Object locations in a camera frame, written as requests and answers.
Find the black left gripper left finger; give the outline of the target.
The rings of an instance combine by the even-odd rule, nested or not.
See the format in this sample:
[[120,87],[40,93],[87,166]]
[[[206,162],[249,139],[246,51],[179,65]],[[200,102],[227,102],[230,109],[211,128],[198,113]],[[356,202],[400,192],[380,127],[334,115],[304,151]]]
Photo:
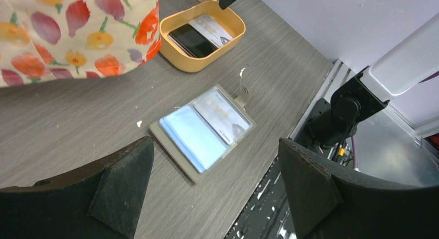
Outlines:
[[154,142],[137,141],[33,186],[1,189],[1,238],[133,238]]

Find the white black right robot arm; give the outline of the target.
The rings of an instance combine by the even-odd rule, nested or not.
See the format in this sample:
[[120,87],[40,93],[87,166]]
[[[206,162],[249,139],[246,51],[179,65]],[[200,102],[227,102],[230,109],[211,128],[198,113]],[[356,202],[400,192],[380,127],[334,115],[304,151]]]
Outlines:
[[262,0],[381,102],[438,72],[438,0]]

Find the silver VIP card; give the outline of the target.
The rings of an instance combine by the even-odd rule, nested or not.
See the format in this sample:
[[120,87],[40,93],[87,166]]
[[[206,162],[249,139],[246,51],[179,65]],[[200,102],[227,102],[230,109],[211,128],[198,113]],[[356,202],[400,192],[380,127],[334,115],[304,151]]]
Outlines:
[[193,107],[228,145],[239,141],[252,128],[251,122],[218,88],[197,98]]
[[188,23],[217,48],[233,40],[233,37],[207,14],[200,15]]

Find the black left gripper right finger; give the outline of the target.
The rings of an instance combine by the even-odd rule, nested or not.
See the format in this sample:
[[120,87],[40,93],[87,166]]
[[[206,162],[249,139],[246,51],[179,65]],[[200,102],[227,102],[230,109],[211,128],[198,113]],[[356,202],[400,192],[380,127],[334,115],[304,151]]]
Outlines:
[[372,177],[285,138],[278,157],[297,238],[438,238],[438,187]]

